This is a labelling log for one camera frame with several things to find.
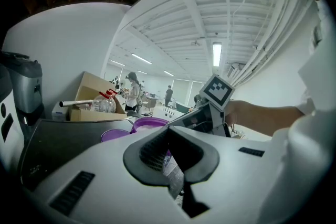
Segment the light fixture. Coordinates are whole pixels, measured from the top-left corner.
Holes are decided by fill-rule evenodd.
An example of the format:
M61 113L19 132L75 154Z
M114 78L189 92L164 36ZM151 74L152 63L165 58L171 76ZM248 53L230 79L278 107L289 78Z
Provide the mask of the light fixture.
M167 72L167 71L164 71L166 74L168 74L168 75L171 75L172 77L174 76L173 74L170 74L169 72Z
M112 60L110 60L111 62L115 62L115 63L117 63L117 64L119 64L119 65L121 65L121 66L125 66L125 65L123 65L122 63L119 63L119 62L116 62L116 61L112 61Z
M222 55L222 43L220 42L213 42L213 53L214 53L214 67L219 67L220 58Z
M146 63L149 63L150 65L152 64L151 62L149 62L149 61L147 61L147 60L141 58L141 57L138 56L138 55L135 55L135 54L132 54L132 55L133 55L134 57L137 57L137 58L140 59L140 60L143 60L143 61L146 62Z

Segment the white shirt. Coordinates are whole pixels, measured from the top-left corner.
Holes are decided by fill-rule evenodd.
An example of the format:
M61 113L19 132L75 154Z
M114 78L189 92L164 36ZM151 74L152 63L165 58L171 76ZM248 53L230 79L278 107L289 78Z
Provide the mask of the white shirt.
M132 86L132 89L130 90L130 95L132 95L132 96L128 96L128 100L127 100L126 105L128 105L130 107L134 107L134 106L137 105L137 98L138 98L138 95L139 95L139 92L140 92L140 87L136 82L132 83L131 86Z
M310 54L313 54L319 42L328 34L334 24L332 13L329 10L328 4L324 0L318 0L316 3L321 22L313 30L309 46ZM315 105L307 90L302 96L302 103L297 105L297 108L305 115L310 114L315 110Z

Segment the ceiling pipe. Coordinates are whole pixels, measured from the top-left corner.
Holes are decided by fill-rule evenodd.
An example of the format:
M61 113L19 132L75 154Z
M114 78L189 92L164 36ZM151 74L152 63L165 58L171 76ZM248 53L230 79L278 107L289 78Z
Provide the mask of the ceiling pipe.
M285 43L285 41L288 39L288 37L292 34L292 32L296 29L298 24L302 21L304 15L307 13L307 10L310 8L314 0L308 0L306 6L304 7L303 12L300 14L300 16L297 18L295 23L293 24L293 27L290 31L288 31L284 37L284 39L281 41L281 43L277 46L277 48L272 52L272 54L267 58L267 60L260 66L253 74L248 77L245 81L243 81L240 85L245 84L246 82L250 81L255 75L258 74L258 72L268 63L268 61L277 53L277 51L281 48L281 46Z
M290 17L293 15L297 4L298 4L298 0L289 0L284 16L281 19L281 22L279 23L276 31L274 32L274 35L272 35L271 39L268 41L267 46L259 54L259 57L257 58L257 60L250 67L246 69L245 73L241 75L238 80L236 80L233 83L233 86L236 85L238 82L242 81L244 78L246 78L247 75L261 62L261 60L265 57L265 55L271 49L271 47L273 47L273 45L276 43L277 39L282 34L285 27L288 25L288 21Z
M266 29L265 34L263 35L258 47L256 48L255 52L253 53L253 55L251 56L251 58L248 60L248 62L245 64L244 68L237 74L237 76L233 79L232 84L235 83L237 81L237 79L239 79L239 77L241 75L244 74L245 70L250 66L250 64L253 62L254 59L256 59L256 57L258 56L259 52L261 51L261 49L264 47L267 39L270 36L270 33L272 32L278 18L279 15L281 14L281 10L282 7L284 6L286 0L278 0L277 4L275 5L274 8L274 12L272 14L271 20L269 22L269 25Z

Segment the black slot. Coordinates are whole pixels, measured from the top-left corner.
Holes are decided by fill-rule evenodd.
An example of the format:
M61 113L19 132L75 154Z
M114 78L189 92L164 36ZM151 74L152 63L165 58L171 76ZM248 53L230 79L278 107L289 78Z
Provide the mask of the black slot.
M239 151L244 152L246 154L253 155L253 156L257 156L257 157L262 157L263 154L265 153L265 151L254 150L252 148L247 148L247 147L242 147L239 149Z
M94 178L94 174L81 171L71 183L51 202L50 206L68 216L86 188Z
M6 142L7 135L12 125L13 125L12 114L8 114L7 118L5 119L4 123L1 126L1 134L2 134L2 138L4 139L4 142Z

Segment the purple bowl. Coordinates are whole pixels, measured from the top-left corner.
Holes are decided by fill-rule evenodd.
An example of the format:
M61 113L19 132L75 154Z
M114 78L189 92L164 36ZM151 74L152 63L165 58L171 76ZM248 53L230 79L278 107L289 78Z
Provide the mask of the purple bowl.
M100 141L106 142L108 140L113 140L113 139L120 138L120 137L129 135L129 134L130 132L125 131L125 130L120 130L120 129L108 130L101 135Z
M134 123L134 126L131 130L131 134L136 133L137 129L141 126L149 125L155 128L155 127L165 126L167 123L168 121L166 120L154 118L154 117L141 118L141 119L136 120L136 122Z

